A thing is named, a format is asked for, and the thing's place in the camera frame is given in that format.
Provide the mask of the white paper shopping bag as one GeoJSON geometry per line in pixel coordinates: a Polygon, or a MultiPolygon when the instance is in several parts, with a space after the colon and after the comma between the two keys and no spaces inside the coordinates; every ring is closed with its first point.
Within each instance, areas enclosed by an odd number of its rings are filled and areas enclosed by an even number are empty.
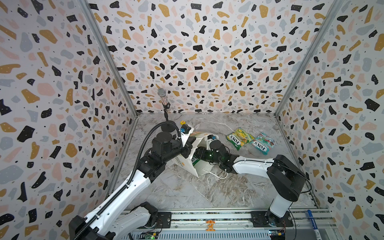
{"type": "Polygon", "coordinates": [[[210,174],[214,165],[219,165],[222,156],[229,154],[229,149],[220,142],[219,137],[207,132],[181,133],[182,141],[187,143],[187,137],[195,137],[188,157],[178,155],[172,163],[196,177],[210,174]]]}

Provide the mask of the yellow-green Fox's candy bag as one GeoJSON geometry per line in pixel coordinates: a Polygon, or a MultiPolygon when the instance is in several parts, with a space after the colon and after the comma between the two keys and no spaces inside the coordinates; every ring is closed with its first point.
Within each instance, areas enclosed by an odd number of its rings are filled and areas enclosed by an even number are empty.
{"type": "Polygon", "coordinates": [[[231,134],[227,135],[226,138],[237,150],[255,139],[253,135],[249,134],[242,128],[236,129],[231,134]]]}

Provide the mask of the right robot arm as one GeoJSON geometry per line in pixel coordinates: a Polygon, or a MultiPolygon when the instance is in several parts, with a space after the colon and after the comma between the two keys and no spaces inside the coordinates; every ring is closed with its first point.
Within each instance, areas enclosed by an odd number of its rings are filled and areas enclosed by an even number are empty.
{"type": "Polygon", "coordinates": [[[246,158],[231,154],[219,140],[211,142],[208,148],[197,147],[191,157],[193,160],[217,165],[228,174],[250,174],[269,179],[277,195],[260,223],[273,227],[284,221],[289,208],[298,201],[307,181],[304,173],[283,155],[272,159],[246,158]]]}

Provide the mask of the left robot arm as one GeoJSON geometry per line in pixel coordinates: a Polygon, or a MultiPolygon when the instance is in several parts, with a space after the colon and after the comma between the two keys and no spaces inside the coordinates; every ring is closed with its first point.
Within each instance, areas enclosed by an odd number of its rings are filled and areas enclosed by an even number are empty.
{"type": "Polygon", "coordinates": [[[69,224],[72,240],[113,240],[138,228],[159,225],[158,209],[148,202],[136,206],[124,217],[121,213],[165,170],[167,162],[181,155],[189,157],[196,137],[175,138],[160,132],[152,147],[139,153],[139,161],[130,176],[103,203],[85,217],[76,216],[69,224]]]}

